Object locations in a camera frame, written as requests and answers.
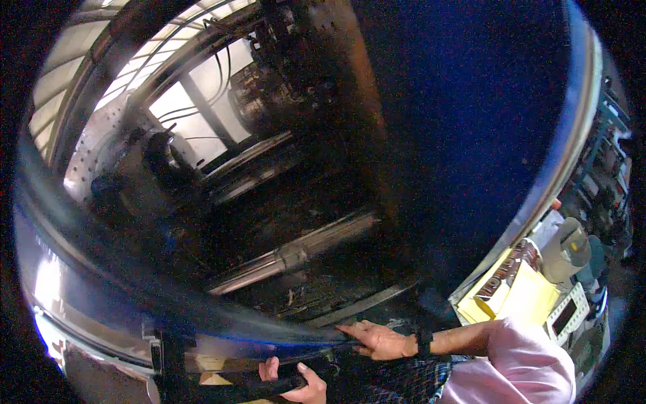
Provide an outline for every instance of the black watch strap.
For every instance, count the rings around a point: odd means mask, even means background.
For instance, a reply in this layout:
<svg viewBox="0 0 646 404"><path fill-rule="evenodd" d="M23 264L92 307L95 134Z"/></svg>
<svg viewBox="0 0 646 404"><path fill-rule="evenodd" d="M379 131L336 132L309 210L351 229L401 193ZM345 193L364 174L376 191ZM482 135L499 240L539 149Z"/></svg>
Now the black watch strap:
<svg viewBox="0 0 646 404"><path fill-rule="evenodd" d="M417 333L417 356L420 358L434 356L431 354L431 342L433 342L433 333L420 330Z"/></svg>

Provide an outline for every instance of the pipe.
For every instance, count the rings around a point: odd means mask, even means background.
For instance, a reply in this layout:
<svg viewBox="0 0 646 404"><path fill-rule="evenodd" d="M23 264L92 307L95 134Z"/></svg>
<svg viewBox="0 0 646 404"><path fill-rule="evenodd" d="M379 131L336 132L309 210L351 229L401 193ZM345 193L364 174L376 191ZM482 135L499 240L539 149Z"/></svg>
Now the pipe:
<svg viewBox="0 0 646 404"><path fill-rule="evenodd" d="M379 219L372 212L351 213L274 251L245 262L235 268L238 271L233 277L211 289L209 293L223 295L262 279L291 271L315 255L334 248L341 242L361 236L377 222Z"/></svg>

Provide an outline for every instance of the blue metal panel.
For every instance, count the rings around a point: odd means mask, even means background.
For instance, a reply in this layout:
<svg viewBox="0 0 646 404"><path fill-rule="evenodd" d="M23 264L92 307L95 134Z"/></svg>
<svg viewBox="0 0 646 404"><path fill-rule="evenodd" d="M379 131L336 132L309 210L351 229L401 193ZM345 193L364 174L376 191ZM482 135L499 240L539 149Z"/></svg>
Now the blue metal panel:
<svg viewBox="0 0 646 404"><path fill-rule="evenodd" d="M554 174L583 49L561 2L378 1L355 11L402 183L416 190L404 196L410 238L448 295Z"/></svg>

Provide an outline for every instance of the right hand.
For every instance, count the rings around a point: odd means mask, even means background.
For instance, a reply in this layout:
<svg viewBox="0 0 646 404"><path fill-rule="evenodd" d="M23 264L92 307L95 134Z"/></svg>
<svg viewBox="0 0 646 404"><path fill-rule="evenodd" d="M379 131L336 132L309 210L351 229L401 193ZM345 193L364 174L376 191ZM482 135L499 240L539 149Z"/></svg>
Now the right hand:
<svg viewBox="0 0 646 404"><path fill-rule="evenodd" d="M258 365L258 372L262 381L278 379L278 358L270 357L267 362ZM325 404L327 400L326 391L328 385L320 377L303 363L296 368L307 381L307 386L281 394L285 399L303 404Z"/></svg>
<svg viewBox="0 0 646 404"><path fill-rule="evenodd" d="M399 359L417 353L415 334L408 337L390 328L371 323L368 320L352 325L339 325L337 330L357 338L365 346L353 346L352 349L376 361Z"/></svg>

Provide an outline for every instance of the cable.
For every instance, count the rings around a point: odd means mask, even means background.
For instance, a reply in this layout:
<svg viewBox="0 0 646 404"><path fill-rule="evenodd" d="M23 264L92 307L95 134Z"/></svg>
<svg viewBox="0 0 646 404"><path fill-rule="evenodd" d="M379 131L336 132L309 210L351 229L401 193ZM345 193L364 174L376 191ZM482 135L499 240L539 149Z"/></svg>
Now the cable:
<svg viewBox="0 0 646 404"><path fill-rule="evenodd" d="M215 95L210 100L207 101L207 104L210 107L212 107L216 102L220 101L222 96L227 92L227 88L228 88L228 86L229 86L229 84L231 82L231 51L229 50L229 45L226 46L226 49L227 49L227 59L229 60L229 71L227 73L227 83L224 85L224 88L222 88L222 64L220 63L220 58L218 57L218 53L216 52L215 60L217 60L218 67L220 68L220 86L218 87L218 90L215 92ZM193 108L197 108L197 107L193 105L192 107L175 109L173 111L166 112L165 114L159 116L158 119L162 119L164 116L174 114L176 112L188 111L189 109L193 109ZM161 121L160 123L164 123L164 122L168 122L168 121L172 121L172 120L180 119L180 118L186 118L188 116L192 116L192 115L199 114L199 113L200 113L200 111L194 111L194 112L191 112L190 114L185 114L185 115L180 115L180 116L175 116L175 117L168 118L166 120Z"/></svg>
<svg viewBox="0 0 646 404"><path fill-rule="evenodd" d="M155 50L153 50L153 51L152 51L152 53L151 53L150 55L148 55L148 58L146 59L146 61L145 61L145 62L143 62L143 64L142 64L141 66L139 66L139 68L137 69L137 71L136 71L136 73L134 74L134 76L130 79L130 81L128 81L128 84L126 84L126 89L128 89L128 87L130 87L130 85L132 84L132 82L133 82L133 81L135 80L135 78L139 75L139 73L141 73L141 71L143 70L143 68L146 66L146 64L148 64L148 62L153 58L153 56L155 56L155 55L157 54L157 52L159 52L159 51L160 51L160 49L162 49L162 47L163 47L164 45L166 45L166 44L168 43L168 41L170 41L170 40L171 40L171 38L172 38L172 37L174 37L174 36L175 36L179 31L181 31L183 28L185 28L186 26L188 26L188 25L189 25L190 23L192 23L193 21L195 21L195 20L197 20L197 19L201 18L201 17L202 17L202 16L204 16L205 14L210 13L211 11L215 10L216 8L219 8L219 7L224 6L224 5L228 4L228 3L230 3L231 1L233 1L233 0L224 0L224 1L220 1L220 2L219 2L219 3L217 3L217 4L215 4L215 5L213 5L213 6L210 6L210 7L209 7L209 8L207 8L206 10L204 10L204 11L202 11L202 12L200 12L200 13L197 13L195 16L193 16L193 17L189 18L189 19L188 19L188 20L186 20L184 23L182 23L182 24L181 24L181 25L179 25L177 28L175 28L175 29L173 30L173 32L171 32L171 34L170 34L169 36L167 36L167 37L166 37L166 38L165 38L165 39L164 39L164 40L163 40L159 45L157 45L157 47L155 48Z"/></svg>
<svg viewBox="0 0 646 404"><path fill-rule="evenodd" d="M195 112L191 112L190 114L186 114L186 115L172 116L172 117L170 117L168 119L164 119L160 123L166 123L168 121L173 121L175 119L186 118L187 116L191 116L191 115L195 115L195 114L199 114L199 113L200 113L200 111L195 111Z"/></svg>
<svg viewBox="0 0 646 404"><path fill-rule="evenodd" d="M227 139L221 138L219 136L195 136L194 138L184 138L184 140L193 140L193 139L222 139L222 140L227 140Z"/></svg>

